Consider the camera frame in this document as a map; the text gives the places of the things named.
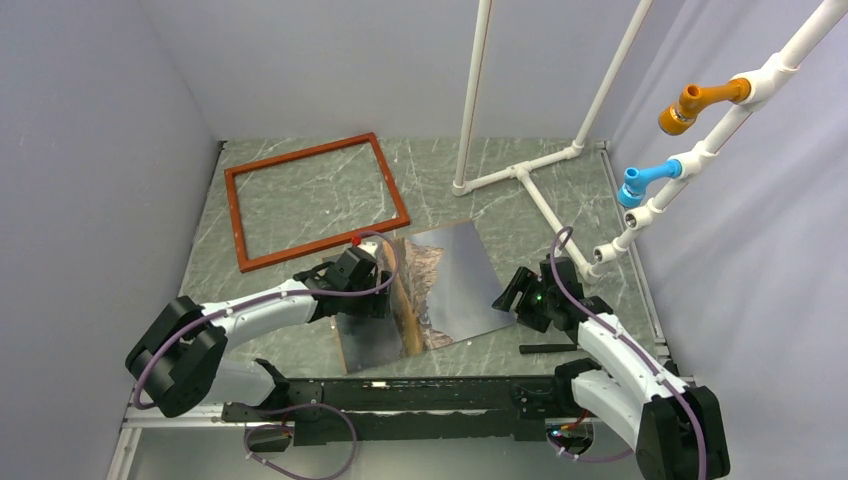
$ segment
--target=orange valve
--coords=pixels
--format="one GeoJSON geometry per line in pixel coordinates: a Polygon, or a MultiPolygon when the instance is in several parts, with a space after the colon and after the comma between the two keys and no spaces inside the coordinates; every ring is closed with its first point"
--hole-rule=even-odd
{"type": "Polygon", "coordinates": [[[660,114],[660,128],[669,135],[680,135],[695,123],[698,114],[708,106],[723,101],[739,103],[750,94],[751,84],[744,78],[734,78],[717,87],[687,85],[680,99],[660,114]]]}

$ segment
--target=marble tabletop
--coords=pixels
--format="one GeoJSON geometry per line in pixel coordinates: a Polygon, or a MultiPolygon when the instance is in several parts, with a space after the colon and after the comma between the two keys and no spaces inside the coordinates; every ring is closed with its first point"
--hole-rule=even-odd
{"type": "MultiPolygon", "coordinates": [[[[320,145],[331,138],[228,141],[221,152],[183,279],[181,294],[198,303],[228,300],[278,285],[343,247],[241,273],[236,262],[224,186],[224,170],[243,163],[320,145]]],[[[464,197],[451,194],[458,140],[381,138],[381,148],[412,223],[398,236],[471,218],[503,285],[515,269],[538,270],[553,232],[517,181],[507,180],[464,197]]],[[[564,139],[478,138],[471,143],[468,178],[556,152],[564,139]]],[[[584,255],[621,231],[620,213],[600,151],[587,144],[572,160],[532,173],[539,190],[584,255]]],[[[392,218],[396,211],[370,147],[360,145],[236,177],[245,240],[251,257],[392,218]]],[[[600,295],[628,331],[654,351],[654,328],[629,255],[605,267],[586,290],[600,295]]],[[[551,328],[540,334],[522,325],[364,370],[359,377],[551,374],[583,352],[519,355],[518,345],[569,343],[551,328]]],[[[345,371],[332,322],[277,330],[228,354],[236,360],[264,358],[288,377],[341,377],[345,371]]]]}

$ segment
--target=gray wall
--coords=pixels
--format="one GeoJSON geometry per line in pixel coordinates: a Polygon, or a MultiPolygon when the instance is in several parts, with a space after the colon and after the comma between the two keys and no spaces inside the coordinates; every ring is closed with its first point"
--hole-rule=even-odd
{"type": "MultiPolygon", "coordinates": [[[[620,175],[686,151],[656,117],[687,82],[759,67],[816,7],[687,1],[613,138],[620,175]]],[[[733,478],[846,478],[848,20],[639,240],[672,353],[718,394],[733,478]]]]}
{"type": "MultiPolygon", "coordinates": [[[[141,3],[219,138],[459,135],[475,0],[141,3]]],[[[474,134],[575,135],[637,3],[495,0],[474,134]]],[[[655,3],[595,138],[679,9],[655,3]]]]}
{"type": "Polygon", "coordinates": [[[134,0],[0,4],[0,477],[103,478],[216,144],[134,0]]]}

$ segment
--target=brown picture frame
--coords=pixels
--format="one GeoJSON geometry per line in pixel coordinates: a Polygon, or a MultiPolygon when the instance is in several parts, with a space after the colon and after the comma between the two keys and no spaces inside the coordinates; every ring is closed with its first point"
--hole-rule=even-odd
{"type": "Polygon", "coordinates": [[[302,257],[304,255],[309,255],[310,253],[320,252],[321,250],[335,247],[337,245],[343,245],[349,242],[354,234],[363,230],[388,232],[390,230],[409,225],[409,213],[407,213],[406,206],[403,204],[403,199],[400,197],[397,185],[395,185],[392,172],[389,170],[389,164],[386,163],[386,157],[383,156],[383,151],[380,149],[377,136],[374,135],[373,132],[231,167],[224,170],[224,181],[227,185],[227,201],[230,204],[230,220],[233,225],[233,241],[236,246],[236,259],[238,260],[239,270],[242,273],[264,268],[293,258],[302,257]],[[273,167],[274,165],[279,165],[281,163],[301,160],[322,153],[341,150],[343,148],[363,143],[370,143],[371,148],[374,151],[374,156],[377,157],[377,165],[380,167],[380,172],[383,174],[383,180],[385,180],[386,186],[389,189],[389,195],[392,197],[392,202],[394,202],[395,209],[397,210],[397,217],[375,223],[374,225],[368,225],[349,232],[333,235],[321,240],[315,240],[303,245],[280,250],[279,252],[262,255],[261,257],[249,258],[247,255],[247,244],[244,238],[244,227],[241,223],[241,213],[239,212],[238,192],[236,191],[236,175],[267,167],[273,167]]]}

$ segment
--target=blue pipe fitting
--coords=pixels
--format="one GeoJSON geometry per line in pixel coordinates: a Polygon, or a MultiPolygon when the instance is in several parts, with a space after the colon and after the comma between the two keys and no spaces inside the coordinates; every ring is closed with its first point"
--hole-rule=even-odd
{"type": "Polygon", "coordinates": [[[677,178],[682,173],[683,166],[674,159],[643,170],[630,167],[624,171],[624,184],[618,190],[618,203],[624,208],[636,208],[645,198],[645,191],[651,182],[660,178],[677,178]]]}

